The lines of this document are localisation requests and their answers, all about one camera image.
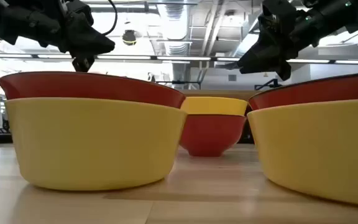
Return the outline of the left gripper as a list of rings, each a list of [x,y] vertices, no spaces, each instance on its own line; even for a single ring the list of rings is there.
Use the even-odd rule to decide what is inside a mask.
[[[88,72],[95,55],[111,52],[115,43],[94,28],[91,8],[80,0],[51,0],[54,19],[60,25],[57,47],[69,51],[76,72]]]

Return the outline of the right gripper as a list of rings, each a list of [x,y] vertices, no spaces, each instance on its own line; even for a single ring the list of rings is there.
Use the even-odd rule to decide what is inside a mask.
[[[282,80],[291,77],[285,58],[295,58],[297,50],[290,33],[297,12],[288,0],[264,0],[259,17],[260,39],[237,61],[241,73],[276,72]]]

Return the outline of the floral bowl with red outside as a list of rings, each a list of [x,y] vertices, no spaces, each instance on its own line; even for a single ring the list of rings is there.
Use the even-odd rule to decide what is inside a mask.
[[[0,78],[7,99],[35,97],[136,101],[180,108],[186,96],[143,80],[84,72],[21,72]]]
[[[189,114],[180,146],[195,157],[220,157],[241,138],[245,116]]]
[[[253,110],[337,100],[358,99],[358,73],[311,80],[266,90],[249,98]]]

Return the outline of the yellow plastic bowl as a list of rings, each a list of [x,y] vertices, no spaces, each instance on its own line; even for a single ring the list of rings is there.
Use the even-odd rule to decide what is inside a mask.
[[[358,205],[358,100],[276,106],[248,120],[266,178]]]
[[[181,105],[188,114],[223,114],[244,116],[248,102],[235,98],[189,96]]]
[[[163,179],[183,110],[133,101],[22,98],[6,103],[21,176],[55,190],[113,190]]]

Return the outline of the long ceiling light strip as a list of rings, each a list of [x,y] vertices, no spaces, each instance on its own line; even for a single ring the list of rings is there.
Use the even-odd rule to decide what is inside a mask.
[[[72,59],[67,54],[0,54],[0,58],[31,58],[31,59]],[[142,55],[97,55],[101,60],[178,60],[178,61],[210,61],[211,57],[180,57],[180,56],[142,56]]]
[[[240,58],[234,57],[214,57],[212,58],[218,62],[236,62]],[[358,60],[327,60],[327,59],[290,59],[288,63],[316,63],[316,64],[340,64],[340,65],[358,65]]]

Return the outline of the silver ribbed ceiling duct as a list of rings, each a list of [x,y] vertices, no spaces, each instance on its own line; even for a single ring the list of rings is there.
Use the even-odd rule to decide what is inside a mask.
[[[167,39],[164,43],[165,54],[168,56],[189,55],[190,44],[185,42],[188,37],[188,6],[159,4],[157,8],[162,19],[162,34]]]

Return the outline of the black aluminium table frame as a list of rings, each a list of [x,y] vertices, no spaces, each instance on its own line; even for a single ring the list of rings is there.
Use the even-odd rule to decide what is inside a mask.
[[[199,89],[201,89],[201,81],[195,81],[195,82],[188,82],[188,81],[180,81],[180,80],[174,80],[174,81],[156,81],[156,83],[160,84],[160,83],[169,83],[172,85],[191,85],[191,84],[197,84]],[[278,79],[277,78],[273,78],[271,80],[269,80],[268,82],[264,83],[263,85],[254,85],[254,90],[261,90],[263,88],[278,88],[281,87],[282,85],[279,84]]]

